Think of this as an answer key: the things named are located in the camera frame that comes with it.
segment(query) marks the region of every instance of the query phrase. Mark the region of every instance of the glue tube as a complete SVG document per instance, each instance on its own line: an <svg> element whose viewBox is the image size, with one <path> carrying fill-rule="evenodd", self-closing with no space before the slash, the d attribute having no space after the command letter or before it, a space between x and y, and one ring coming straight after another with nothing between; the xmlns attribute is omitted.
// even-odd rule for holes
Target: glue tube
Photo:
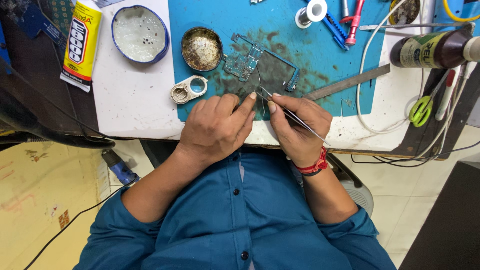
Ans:
<svg viewBox="0 0 480 270"><path fill-rule="evenodd" d="M90 92L102 11L96 0L77 0L60 79Z"/></svg>

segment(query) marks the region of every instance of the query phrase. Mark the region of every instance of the green scissors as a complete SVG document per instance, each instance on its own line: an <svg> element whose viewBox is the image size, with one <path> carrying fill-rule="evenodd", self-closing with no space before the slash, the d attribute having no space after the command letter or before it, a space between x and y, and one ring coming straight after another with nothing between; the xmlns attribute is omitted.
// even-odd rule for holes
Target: green scissors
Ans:
<svg viewBox="0 0 480 270"><path fill-rule="evenodd" d="M428 118L430 117L430 113L432 112L433 98L437 94L438 90L442 86L442 83L447 78L449 73L450 69L445 72L443 77L440 79L440 82L438 82L437 86L435 86L435 89L429 96L424 96L420 98L419 100L417 100L415 105L413 105L410 113L408 114L408 119L410 120L410 122L413 123L413 126L420 127L423 126L425 122L427 122Z"/></svg>

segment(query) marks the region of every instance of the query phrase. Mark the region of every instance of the person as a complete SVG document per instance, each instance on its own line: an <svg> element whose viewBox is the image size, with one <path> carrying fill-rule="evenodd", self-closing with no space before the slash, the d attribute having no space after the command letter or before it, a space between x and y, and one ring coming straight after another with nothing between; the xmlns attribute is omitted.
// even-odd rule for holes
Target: person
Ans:
<svg viewBox="0 0 480 270"><path fill-rule="evenodd" d="M285 155L239 149L256 98L238 108L233 94L195 104L170 157L102 206L74 269L395 269L329 166L304 173L302 187ZM272 99L284 153L301 170L325 162L323 141L291 126L280 106L322 137L332 116L304 98Z"/></svg>

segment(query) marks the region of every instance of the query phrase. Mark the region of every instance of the man's left hand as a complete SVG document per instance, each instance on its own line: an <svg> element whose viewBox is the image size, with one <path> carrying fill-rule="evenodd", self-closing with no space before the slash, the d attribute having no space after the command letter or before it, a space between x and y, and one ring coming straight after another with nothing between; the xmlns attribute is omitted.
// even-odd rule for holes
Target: man's left hand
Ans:
<svg viewBox="0 0 480 270"><path fill-rule="evenodd" d="M202 170L226 158L252 131L255 100L253 92L236 111L240 100L233 94L200 100L187 118L175 151Z"/></svg>

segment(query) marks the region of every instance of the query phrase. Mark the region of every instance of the shirt sleeve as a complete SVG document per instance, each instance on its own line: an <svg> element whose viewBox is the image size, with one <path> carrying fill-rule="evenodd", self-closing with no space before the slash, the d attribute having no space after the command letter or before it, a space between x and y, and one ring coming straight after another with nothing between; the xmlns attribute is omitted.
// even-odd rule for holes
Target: shirt sleeve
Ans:
<svg viewBox="0 0 480 270"><path fill-rule="evenodd" d="M347 256L354 270L395 270L396 267L384 248L378 243L378 231L365 209L347 220L317 226L331 245Z"/></svg>
<svg viewBox="0 0 480 270"><path fill-rule="evenodd" d="M90 227L91 235L74 270L135 270L155 251L162 220L143 223L120 200L121 189L107 200Z"/></svg>

